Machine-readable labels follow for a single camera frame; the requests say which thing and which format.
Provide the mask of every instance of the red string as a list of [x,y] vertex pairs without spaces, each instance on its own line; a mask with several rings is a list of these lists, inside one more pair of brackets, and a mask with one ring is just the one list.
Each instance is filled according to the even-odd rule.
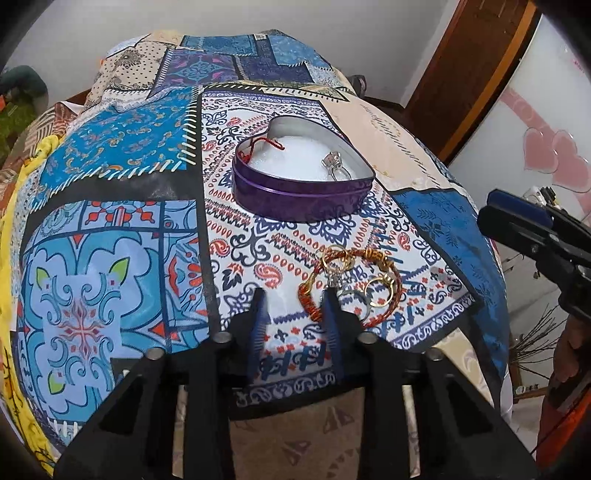
[[237,153],[238,158],[240,158],[240,160],[242,160],[244,163],[250,162],[251,157],[252,157],[252,152],[255,149],[255,143],[258,142],[259,140],[264,140],[265,142],[273,145],[273,147],[278,148],[279,150],[285,150],[285,147],[283,145],[281,145],[278,141],[271,140],[270,138],[267,138],[267,137],[259,137],[254,140],[251,140],[251,150],[249,153],[244,153],[242,151],[238,151],[238,153]]

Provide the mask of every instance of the bed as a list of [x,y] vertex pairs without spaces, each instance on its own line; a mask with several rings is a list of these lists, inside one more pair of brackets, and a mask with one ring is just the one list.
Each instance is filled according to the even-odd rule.
[[[281,115],[324,126],[371,165],[375,181],[357,212],[295,223],[236,204],[237,144]],[[143,352],[196,347],[262,287],[271,321],[260,368],[234,393],[230,416],[239,477],[354,478],[363,389],[334,396],[330,348],[297,297],[331,245],[380,249],[400,272],[401,301],[371,331],[401,349],[442,349],[499,408],[505,284],[470,197],[418,139],[295,38],[157,31],[122,42],[82,109],[56,104],[18,145],[0,203],[2,401],[48,473]],[[375,269],[360,262],[342,288],[363,288]],[[325,286],[318,277],[316,301]],[[355,296],[343,301],[356,314],[364,307]],[[316,390],[326,398],[296,408],[299,394]],[[416,475],[412,393],[405,397]],[[294,409],[270,414],[278,400]]]

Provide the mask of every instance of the braided bracelet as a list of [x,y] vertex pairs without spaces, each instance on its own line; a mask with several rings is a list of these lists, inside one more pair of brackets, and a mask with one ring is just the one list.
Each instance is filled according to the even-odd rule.
[[377,315],[373,321],[364,324],[365,327],[375,327],[382,323],[392,315],[400,303],[400,298],[402,297],[402,279],[400,278],[400,273],[394,265],[394,262],[389,260],[383,252],[374,250],[373,248],[366,248],[365,250],[359,250],[356,248],[340,251],[329,250],[328,252],[325,252],[323,256],[324,261],[319,261],[316,264],[309,278],[305,282],[300,283],[297,289],[298,299],[300,300],[304,311],[313,322],[322,321],[322,311],[315,305],[314,300],[312,300],[312,287],[314,286],[316,277],[325,269],[325,265],[331,261],[343,259],[344,263],[348,264],[352,257],[361,257],[364,260],[374,263],[383,272],[382,275],[374,278],[372,282],[379,280],[388,287],[393,287],[394,285],[396,287],[394,294],[390,295],[391,298],[389,298],[388,309],[386,312]]

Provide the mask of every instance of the gold ring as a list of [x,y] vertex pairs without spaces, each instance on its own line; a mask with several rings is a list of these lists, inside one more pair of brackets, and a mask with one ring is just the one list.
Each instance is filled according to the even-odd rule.
[[342,274],[342,273],[346,272],[347,270],[351,270],[351,268],[353,268],[353,265],[355,265],[355,257],[349,257],[349,262],[347,263],[347,265],[343,264],[343,266],[340,268],[339,267],[332,267],[330,265],[330,262],[326,261],[326,252],[328,252],[329,250],[332,250],[332,249],[345,250],[345,247],[333,244],[333,245],[330,245],[329,247],[326,247],[324,249],[324,251],[322,252],[322,258],[321,258],[322,266],[324,267],[324,269],[326,271],[330,271],[330,272],[336,273],[336,274]]
[[365,296],[368,296],[368,287],[372,283],[375,283],[375,282],[383,283],[390,290],[390,295],[388,295],[388,299],[386,300],[385,303],[379,304],[379,303],[375,303],[374,301],[369,302],[369,304],[372,307],[381,308],[381,307],[384,307],[385,305],[387,305],[388,303],[390,303],[392,301],[392,299],[394,298],[394,286],[392,285],[392,280],[389,277],[387,277],[385,275],[379,275],[377,277],[372,278],[371,280],[369,280],[367,282],[367,284],[365,285],[365,288],[363,289],[363,293],[365,294]]

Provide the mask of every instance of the heart-shaped tin box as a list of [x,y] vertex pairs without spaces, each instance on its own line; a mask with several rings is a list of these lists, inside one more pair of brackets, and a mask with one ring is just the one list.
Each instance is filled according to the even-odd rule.
[[[264,142],[258,138],[310,138],[340,154],[351,180],[302,181],[263,173],[243,160]],[[283,222],[317,222],[356,212],[374,182],[375,172],[346,140],[328,128],[296,116],[277,116],[269,128],[238,144],[232,161],[232,188],[244,209]]]

